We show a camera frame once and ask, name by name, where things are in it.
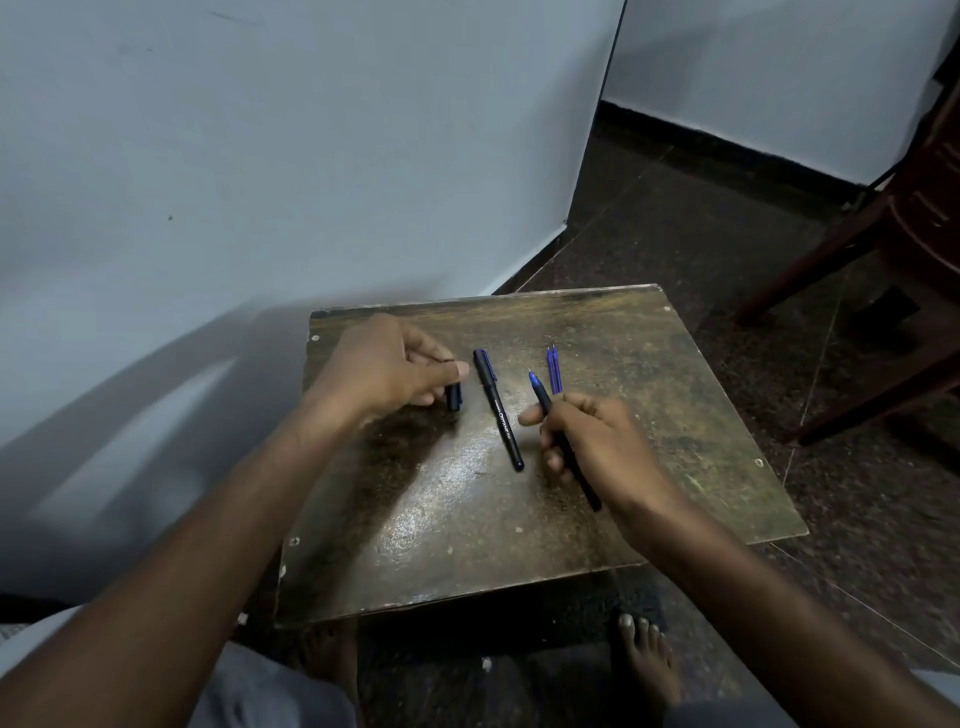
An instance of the forearm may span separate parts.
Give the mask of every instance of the forearm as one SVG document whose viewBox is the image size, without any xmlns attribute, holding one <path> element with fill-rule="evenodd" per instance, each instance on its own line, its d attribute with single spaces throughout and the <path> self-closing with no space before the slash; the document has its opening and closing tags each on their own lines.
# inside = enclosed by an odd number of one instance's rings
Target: forearm
<svg viewBox="0 0 960 728">
<path fill-rule="evenodd" d="M 354 427 L 339 406 L 293 415 L 0 682 L 6 724 L 185 723 L 256 580 Z"/>
<path fill-rule="evenodd" d="M 679 492 L 630 517 L 637 546 L 703 612 L 800 725 L 960 725 L 956 709 L 882 658 Z"/>
</svg>

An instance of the gray pants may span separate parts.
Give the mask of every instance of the gray pants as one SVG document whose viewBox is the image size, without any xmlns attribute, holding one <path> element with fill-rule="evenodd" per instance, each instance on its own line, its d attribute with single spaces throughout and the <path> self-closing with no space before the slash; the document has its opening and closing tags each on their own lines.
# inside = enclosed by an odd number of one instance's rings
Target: gray pants
<svg viewBox="0 0 960 728">
<path fill-rule="evenodd" d="M 68 609 L 0 644 L 0 677 L 56 632 L 76 612 Z M 957 705 L 960 676 L 915 670 Z M 340 688 L 321 683 L 241 647 L 227 643 L 207 683 L 190 728 L 355 728 L 356 714 Z M 684 703 L 664 722 L 669 728 L 788 728 L 796 726 L 769 695 L 753 699 Z"/>
</svg>

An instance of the person's left arm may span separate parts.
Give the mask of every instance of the person's left arm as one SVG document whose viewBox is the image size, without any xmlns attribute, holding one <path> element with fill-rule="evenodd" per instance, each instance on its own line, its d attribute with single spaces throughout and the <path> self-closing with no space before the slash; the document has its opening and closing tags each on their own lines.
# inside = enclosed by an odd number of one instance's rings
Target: person's left arm
<svg viewBox="0 0 960 728">
<path fill-rule="evenodd" d="M 38 725 L 175 726 L 314 482 L 365 421 L 430 404 L 464 362 L 377 314 L 341 337 L 300 407 L 149 555 L 0 680 L 0 715 Z"/>
</svg>

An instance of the person's right arm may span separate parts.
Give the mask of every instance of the person's right arm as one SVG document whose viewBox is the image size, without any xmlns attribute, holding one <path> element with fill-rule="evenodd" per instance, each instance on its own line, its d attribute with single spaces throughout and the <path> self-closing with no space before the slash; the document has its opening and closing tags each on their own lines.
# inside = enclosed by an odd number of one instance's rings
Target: person's right arm
<svg viewBox="0 0 960 728">
<path fill-rule="evenodd" d="M 520 416 L 542 421 L 540 406 Z M 660 467 L 620 400 L 566 393 L 540 429 L 547 466 L 571 483 L 566 433 L 621 534 L 703 612 L 798 724 L 960 726 L 960 710 L 870 648 L 746 548 Z"/>
</svg>

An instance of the dark floor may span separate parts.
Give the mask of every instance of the dark floor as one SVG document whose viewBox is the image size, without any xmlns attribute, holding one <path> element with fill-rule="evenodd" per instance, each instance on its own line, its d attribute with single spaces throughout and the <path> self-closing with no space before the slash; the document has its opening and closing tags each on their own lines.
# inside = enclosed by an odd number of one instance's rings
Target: dark floor
<svg viewBox="0 0 960 728">
<path fill-rule="evenodd" d="M 792 188 L 598 123 L 565 247 L 524 290 L 660 284 L 810 528 L 757 551 L 896 659 L 960 672 L 960 477 L 882 423 L 809 449 L 779 442 L 846 391 L 864 361 L 888 355 L 846 333 L 851 312 L 883 288 L 876 263 L 867 258 L 822 281 L 760 327 L 731 321 L 737 304 L 813 246 L 835 213 Z M 960 444 L 956 400 L 938 400 L 919 417 Z M 506 654 L 484 663 L 476 640 L 458 649 L 454 625 L 449 649 L 433 657 L 368 658 L 361 681 L 370 724 L 602 723 L 603 613 L 624 603 L 662 621 L 691 696 L 758 690 L 669 582 L 646 570 L 619 578 L 584 585 L 583 614 L 544 619 L 578 626 L 545 624 L 542 649 L 530 639 L 518 649 L 501 644 Z M 460 627 L 473 634 L 481 618 Z M 374 630 L 368 656 L 382 658 L 376 641 Z"/>
</svg>

